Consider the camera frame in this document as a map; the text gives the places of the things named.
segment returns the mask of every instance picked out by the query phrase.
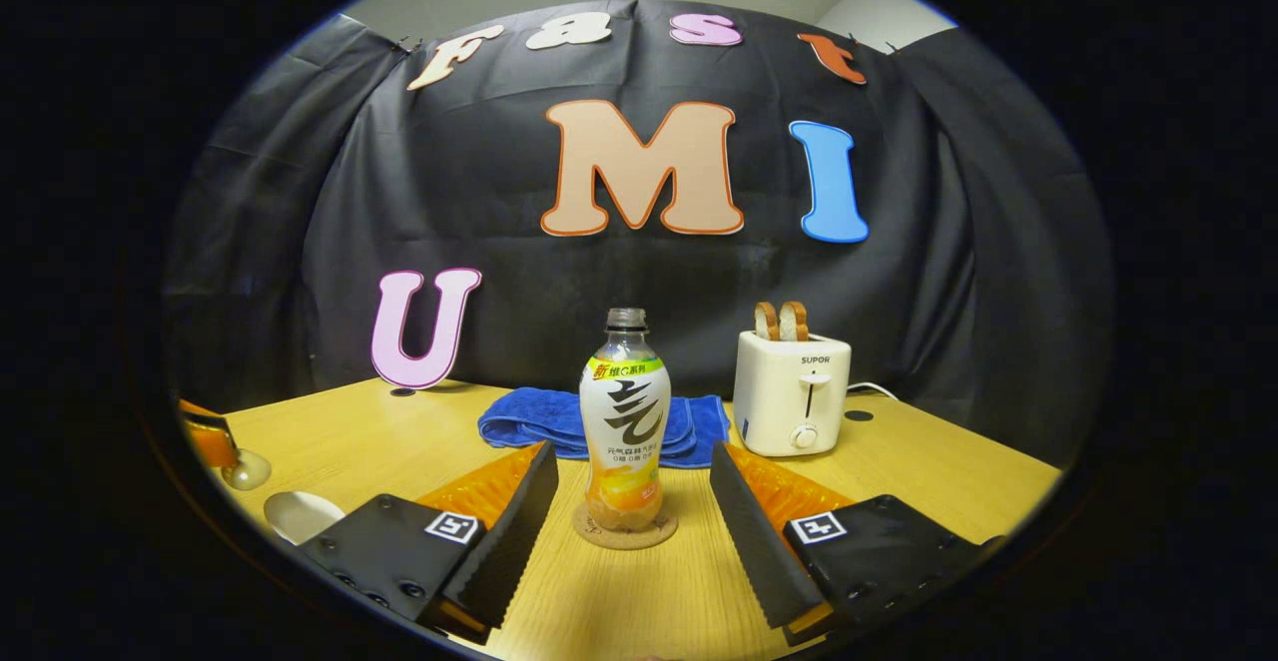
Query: beige letter m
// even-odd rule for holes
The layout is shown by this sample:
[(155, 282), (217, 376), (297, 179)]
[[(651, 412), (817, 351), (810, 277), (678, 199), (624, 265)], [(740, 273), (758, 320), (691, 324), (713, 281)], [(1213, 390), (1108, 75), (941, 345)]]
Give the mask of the beige letter m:
[(671, 179), (674, 201), (661, 224), (681, 234), (731, 234), (745, 224), (732, 206), (727, 175), (727, 128), (732, 110), (711, 102), (680, 102), (649, 143), (604, 100), (562, 102), (546, 110), (560, 125), (558, 191), (542, 229), (556, 237), (603, 231), (608, 214), (594, 203), (594, 173), (630, 229), (639, 229)]

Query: bread slice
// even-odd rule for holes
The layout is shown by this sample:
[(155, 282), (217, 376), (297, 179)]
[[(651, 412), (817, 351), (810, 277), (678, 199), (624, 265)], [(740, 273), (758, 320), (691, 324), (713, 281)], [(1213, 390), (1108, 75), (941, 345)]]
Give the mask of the bread slice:
[(808, 309), (799, 302), (781, 306), (781, 341), (808, 341)]
[(769, 341), (781, 341), (781, 330), (777, 329), (777, 311), (767, 302), (758, 302), (754, 306), (754, 334)]

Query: white bowl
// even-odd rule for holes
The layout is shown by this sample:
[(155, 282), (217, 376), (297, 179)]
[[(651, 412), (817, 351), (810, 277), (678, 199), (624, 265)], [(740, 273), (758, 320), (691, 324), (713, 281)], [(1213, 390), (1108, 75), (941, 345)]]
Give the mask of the white bowl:
[(280, 538), (302, 546), (345, 517), (336, 504), (304, 491), (275, 494), (262, 505), (266, 523)]

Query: orange object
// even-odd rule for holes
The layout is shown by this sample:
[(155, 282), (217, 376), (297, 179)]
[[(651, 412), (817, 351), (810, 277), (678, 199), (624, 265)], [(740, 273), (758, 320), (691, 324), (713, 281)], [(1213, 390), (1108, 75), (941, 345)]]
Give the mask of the orange object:
[(606, 529), (642, 529), (661, 510), (665, 494), (657, 478), (661, 458), (634, 469), (629, 464), (604, 468), (590, 460), (590, 483), (585, 490), (585, 510)]
[(215, 412), (197, 407), (185, 399), (178, 400), (178, 409), (187, 421), (187, 432), (196, 444), (199, 456), (210, 467), (231, 468), (239, 464), (235, 440), (226, 419)]
[(229, 468), (239, 464), (239, 455), (235, 445), (231, 444), (231, 435), (224, 430), (211, 428), (187, 422), (187, 431), (196, 442), (196, 449), (210, 467)]
[(491, 529), (510, 505), (543, 444), (546, 442), (539, 441), (479, 467), (464, 477), (435, 488), (417, 502), (440, 511), (475, 517), (483, 520), (486, 529)]
[[(776, 462), (769, 462), (731, 444), (726, 446), (736, 470), (749, 485), (750, 492), (754, 494), (754, 499), (759, 502), (781, 541), (786, 541), (782, 529), (791, 519), (824, 514), (851, 506), (855, 502), (843, 494), (826, 488)], [(790, 548), (789, 542), (786, 542), (786, 548)]]
[(790, 629), (790, 633), (792, 634), (803, 633), (824, 621), (833, 612), (835, 607), (831, 606), (828, 601), (822, 601), (817, 606), (809, 609), (803, 616), (799, 616), (794, 621), (786, 624), (786, 629)]
[(456, 603), (447, 601), (447, 598), (437, 600), (436, 607), (440, 611), (442, 611), (443, 615), (447, 615), (450, 619), (460, 621), (463, 625), (466, 626), (466, 629), (470, 629), (475, 633), (482, 634), (484, 633), (484, 629), (487, 629), (487, 626), (483, 625), (483, 621), (477, 621), (474, 616), (466, 614)]
[(865, 84), (865, 75), (847, 65), (852, 61), (852, 52), (837, 46), (831, 38), (820, 35), (800, 35), (804, 42), (812, 43), (812, 51), (817, 52), (817, 59), (822, 66), (847, 79), (854, 84)]

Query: blue letter i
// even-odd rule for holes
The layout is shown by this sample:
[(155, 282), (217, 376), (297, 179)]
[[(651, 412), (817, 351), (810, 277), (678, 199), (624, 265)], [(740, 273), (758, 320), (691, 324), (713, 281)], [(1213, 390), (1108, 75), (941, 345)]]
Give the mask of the blue letter i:
[(803, 216), (803, 230), (822, 242), (849, 244), (870, 235), (870, 228), (856, 214), (856, 191), (847, 151), (852, 137), (836, 125), (794, 120), (790, 134), (803, 142), (812, 179), (812, 211)]

